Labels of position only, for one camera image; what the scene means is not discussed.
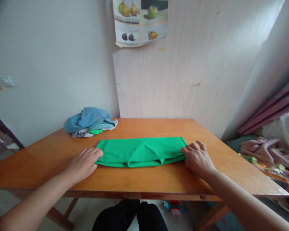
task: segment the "folded clothes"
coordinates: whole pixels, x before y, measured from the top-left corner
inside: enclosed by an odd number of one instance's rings
[[[101,140],[104,155],[96,164],[110,167],[149,167],[184,160],[182,137]]]
[[[79,130],[78,132],[74,132],[72,134],[72,137],[75,138],[75,137],[92,137],[93,134],[89,133],[89,129],[88,128],[85,128],[85,129],[82,129],[82,130]]]
[[[88,128],[89,131],[97,129],[115,128],[118,121],[113,121],[106,111],[96,107],[85,107],[81,113],[66,120],[64,128],[68,133],[78,132]]]
[[[98,134],[100,134],[100,133],[102,133],[103,132],[103,130],[101,130],[101,129],[97,129],[97,130],[92,130],[92,131],[90,131],[90,133],[92,133],[93,135],[98,135]]]

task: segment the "fig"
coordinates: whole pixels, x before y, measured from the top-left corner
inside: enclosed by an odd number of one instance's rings
[[[156,6],[150,6],[148,9],[148,17],[150,19],[155,19],[158,14],[158,9]]]
[[[124,41],[127,40],[127,34],[126,34],[126,33],[122,34],[122,39],[123,39]]]
[[[130,41],[134,41],[134,36],[133,36],[132,33],[129,35],[128,39],[129,39]]]
[[[132,1],[132,6],[131,6],[131,15],[132,16],[136,16],[137,15],[137,7],[135,6],[133,1]]]
[[[131,9],[128,6],[125,5],[122,8],[121,15],[124,16],[124,17],[128,17],[130,13],[131,13]]]
[[[122,9],[125,7],[124,0],[119,4],[118,9],[119,13],[122,13]]]
[[[155,31],[150,31],[148,33],[148,37],[149,37],[149,40],[156,39],[157,38],[157,33]]]

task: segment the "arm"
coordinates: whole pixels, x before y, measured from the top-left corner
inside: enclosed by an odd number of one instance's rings
[[[55,176],[0,218],[0,230],[36,230],[53,205],[74,184],[90,176],[103,156],[99,148],[83,150],[61,174]]]
[[[268,208],[212,163],[206,146],[199,141],[182,148],[190,170],[205,180],[237,217],[246,230],[287,230],[289,223]]]

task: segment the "blue clothing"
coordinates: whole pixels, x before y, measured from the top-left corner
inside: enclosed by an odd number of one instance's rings
[[[114,126],[115,122],[111,116],[106,111],[96,107],[85,107],[81,113],[68,118],[64,123],[67,133],[78,132],[85,128],[91,131]]]

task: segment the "light switch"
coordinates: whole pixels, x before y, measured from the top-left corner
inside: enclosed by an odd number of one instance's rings
[[[15,87],[15,85],[14,85],[14,83],[10,77],[1,78],[1,81],[3,83],[3,86]]]

